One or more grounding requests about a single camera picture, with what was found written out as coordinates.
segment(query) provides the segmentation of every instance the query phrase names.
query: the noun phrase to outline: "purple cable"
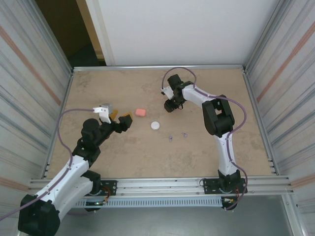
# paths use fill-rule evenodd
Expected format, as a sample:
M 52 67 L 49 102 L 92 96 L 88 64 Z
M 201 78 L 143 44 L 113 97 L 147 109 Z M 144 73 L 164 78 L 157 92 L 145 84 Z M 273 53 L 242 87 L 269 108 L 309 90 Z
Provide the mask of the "purple cable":
M 69 162 L 69 167 L 71 167 L 72 162 L 73 162 L 73 156 L 72 156 L 72 152 L 71 149 L 64 144 L 63 140 L 61 139 L 60 136 L 60 132 L 59 132 L 59 123 L 61 118 L 63 117 L 64 114 L 68 113 L 68 112 L 73 112 L 73 111 L 84 111 L 84 112 L 93 112 L 93 109 L 70 109 L 67 111 L 64 111 L 61 113 L 61 115 L 59 116 L 58 120 L 57 120 L 57 135 L 58 135 L 58 139 L 61 143 L 62 146 L 64 146 L 70 154 L 70 162 Z M 60 183 L 60 181 L 65 177 L 65 175 L 68 173 L 68 171 L 70 170 L 70 168 L 67 168 L 66 171 L 63 173 L 63 175 L 48 189 L 49 191 L 51 191 L 58 183 Z M 35 198 L 34 200 L 30 201 L 29 203 L 24 204 L 23 206 L 5 214 L 3 217 L 0 218 L 0 221 L 4 220 L 5 218 L 17 213 L 20 210 L 23 210 L 24 208 L 27 208 L 28 206 L 32 205 L 33 203 L 37 202 L 39 199 L 43 198 L 44 196 L 46 196 L 48 194 L 48 192 L 44 192 L 42 195 L 40 195 L 39 197 Z
M 195 81 L 193 82 L 193 88 L 195 89 L 195 91 L 196 91 L 197 93 L 199 93 L 199 94 L 201 94 L 201 95 L 203 95 L 203 96 L 209 97 L 209 98 L 222 99 L 222 100 L 227 100 L 227 101 L 233 102 L 234 104 L 238 105 L 238 106 L 242 109 L 242 111 L 243 111 L 243 113 L 244 113 L 244 120 L 243 120 L 243 122 L 242 122 L 239 126 L 237 126 L 234 130 L 232 130 L 231 132 L 229 132 L 228 135 L 227 135 L 227 137 L 226 137 L 226 149 L 227 149 L 228 159 L 230 160 L 230 162 L 231 162 L 237 169 L 241 170 L 241 171 L 244 173 L 244 175 L 245 175 L 245 188 L 244 188 L 244 190 L 243 190 L 241 196 L 237 199 L 237 201 L 236 201 L 233 205 L 231 205 L 231 206 L 229 206 L 229 207 L 226 208 L 226 210 L 229 210 L 229 209 L 231 209 L 232 207 L 234 207 L 236 204 L 238 204 L 239 201 L 243 198 L 243 196 L 244 196 L 244 194 L 245 194 L 245 192 L 246 192 L 246 189 L 247 189 L 247 185 L 248 185 L 248 176 L 247 176 L 245 170 L 244 170 L 243 168 L 241 168 L 240 166 L 238 166 L 236 163 L 234 163 L 233 160 L 232 160 L 231 153 L 230 153 L 230 147 L 229 147 L 229 141 L 228 141 L 228 138 L 230 137 L 230 135 L 233 134 L 234 132 L 236 132 L 237 130 L 239 130 L 239 129 L 245 124 L 245 122 L 246 122 L 246 120 L 247 120 L 247 113 L 246 113 L 246 110 L 245 110 L 245 108 L 242 106 L 242 104 L 240 104 L 239 102 L 237 102 L 237 101 L 235 101 L 235 100 L 233 100 L 233 99 L 230 99 L 230 98 L 227 98 L 227 97 L 220 97 L 220 96 L 211 96 L 211 95 L 208 95 L 208 94 L 206 94 L 206 93 L 204 93 L 204 92 L 198 90 L 198 89 L 196 88 L 196 82 L 197 82 L 197 76 L 196 76 L 196 74 L 193 73 L 191 70 L 189 70 L 189 69 L 186 68 L 186 67 L 177 66 L 177 67 L 173 67 L 173 68 L 169 69 L 169 70 L 164 74 L 164 76 L 163 76 L 163 79 L 162 79 L 162 89 L 164 88 L 163 85 L 164 85 L 164 80 L 165 80 L 166 75 L 167 75 L 170 71 L 175 70 L 175 69 L 184 69 L 184 70 L 187 70 L 187 71 L 189 71 L 189 72 L 194 76 Z

